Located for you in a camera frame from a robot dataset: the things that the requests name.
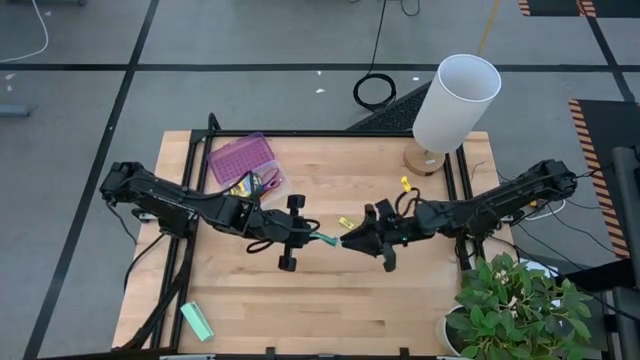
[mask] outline lamp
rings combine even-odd
[[[456,150],[493,98],[500,92],[500,74],[474,55],[444,59],[413,123],[415,142],[404,150],[404,163],[418,175],[431,175]]]

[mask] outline white pot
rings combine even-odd
[[[451,314],[458,308],[462,308],[462,305],[455,306],[446,315]],[[451,345],[451,342],[447,337],[447,318],[445,316],[442,316],[440,319],[438,319],[438,322],[436,323],[436,339],[438,339],[440,345],[447,349],[447,355],[460,356],[460,353],[453,348],[453,345]]]

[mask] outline yellow tag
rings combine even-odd
[[[404,186],[404,192],[411,191],[411,184],[409,184],[409,180],[407,180],[406,176],[403,176],[402,179],[400,179],[400,182],[402,183],[402,186]]]
[[[346,227],[349,230],[353,230],[356,227],[356,224],[354,224],[353,221],[347,219],[346,217],[341,217],[338,222],[340,223],[340,225]]]

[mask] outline white lampshade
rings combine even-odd
[[[413,137],[426,150],[457,149],[500,92],[500,74],[488,61],[460,54],[444,59],[413,124]]]

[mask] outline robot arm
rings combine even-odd
[[[383,255],[385,270],[395,269],[393,246],[433,237],[458,234],[486,237],[500,219],[538,199],[557,201],[570,197],[577,186],[576,176],[562,162],[542,161],[515,180],[465,201],[426,201],[419,199],[414,215],[397,214],[389,200],[375,208],[365,205],[365,219],[358,228],[341,237],[342,246],[371,256]],[[160,179],[140,163],[114,163],[100,187],[102,198],[111,206],[133,203],[158,218],[161,231],[176,237],[193,233],[196,216],[218,231],[246,239],[283,243],[284,255],[278,267],[295,271],[291,250],[313,240],[317,221],[298,214],[304,196],[289,197],[289,214],[264,211],[259,200],[228,195],[202,194]]]

